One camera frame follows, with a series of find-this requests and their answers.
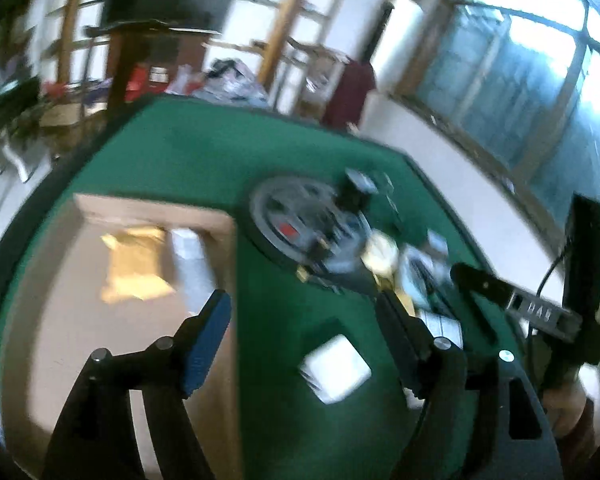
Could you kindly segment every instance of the blue gripper pad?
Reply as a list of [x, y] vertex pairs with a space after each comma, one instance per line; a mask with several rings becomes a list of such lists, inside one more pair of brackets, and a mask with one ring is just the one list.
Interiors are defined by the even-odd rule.
[[198, 324], [199, 332], [184, 355], [180, 387], [187, 398], [205, 382], [230, 319], [231, 297], [224, 290], [216, 290], [200, 314], [189, 318]]

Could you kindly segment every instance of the hand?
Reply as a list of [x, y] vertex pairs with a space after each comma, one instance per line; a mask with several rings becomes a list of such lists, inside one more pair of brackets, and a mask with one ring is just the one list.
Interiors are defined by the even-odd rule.
[[562, 438], [573, 431], [586, 403], [587, 395], [578, 379], [544, 392], [542, 405], [555, 438]]

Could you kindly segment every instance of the green tabletop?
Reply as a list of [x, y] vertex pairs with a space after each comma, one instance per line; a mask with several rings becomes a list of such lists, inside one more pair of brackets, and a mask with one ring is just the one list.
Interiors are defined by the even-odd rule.
[[[73, 193], [110, 194], [222, 208], [238, 215], [254, 183], [274, 173], [328, 182], [345, 168], [383, 171], [395, 186], [404, 219], [399, 242], [420, 245], [427, 229], [446, 238], [451, 262], [479, 266], [439, 196], [405, 157], [387, 148], [271, 115], [164, 96], [136, 114], [71, 181], [42, 222], [0, 312], [4, 327], [22, 269], [42, 233]], [[375, 200], [374, 227], [390, 229], [390, 209]], [[339, 296], [303, 284], [270, 262], [238, 224], [237, 327], [245, 478], [387, 478], [414, 428], [397, 371], [368, 298]], [[466, 346], [493, 354], [519, 352], [504, 315], [478, 302], [457, 311]], [[344, 334], [372, 370], [342, 402], [324, 405], [298, 374], [304, 355]], [[466, 394], [465, 421], [454, 430], [461, 463], [471, 435], [475, 396]]]

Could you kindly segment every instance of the silver screw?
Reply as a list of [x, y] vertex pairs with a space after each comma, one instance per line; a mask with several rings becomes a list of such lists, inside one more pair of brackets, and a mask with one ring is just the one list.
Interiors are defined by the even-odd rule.
[[163, 335], [160, 339], [158, 339], [158, 341], [155, 342], [155, 345], [160, 350], [168, 350], [173, 346], [173, 337]]
[[437, 337], [433, 340], [433, 345], [440, 350], [449, 350], [451, 348], [451, 341], [446, 337]]
[[506, 363], [510, 363], [515, 359], [514, 355], [509, 350], [500, 350], [498, 357]]
[[107, 356], [108, 353], [109, 350], [106, 348], [96, 348], [93, 352], [91, 352], [91, 359], [99, 363]]

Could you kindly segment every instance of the open box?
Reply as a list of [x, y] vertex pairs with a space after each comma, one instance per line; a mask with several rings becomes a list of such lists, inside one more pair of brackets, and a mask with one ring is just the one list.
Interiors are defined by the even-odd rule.
[[[100, 237], [137, 225], [189, 227], [203, 234], [218, 286], [234, 301], [205, 384], [185, 407], [216, 478], [242, 477], [235, 353], [235, 223], [225, 212], [170, 203], [76, 194], [55, 215], [27, 264], [11, 307], [3, 345], [2, 421], [7, 448], [33, 475], [64, 401], [91, 351], [147, 348], [173, 335], [189, 316], [176, 293], [106, 304], [109, 249]], [[131, 392], [138, 449], [147, 478], [160, 478], [140, 392]]]

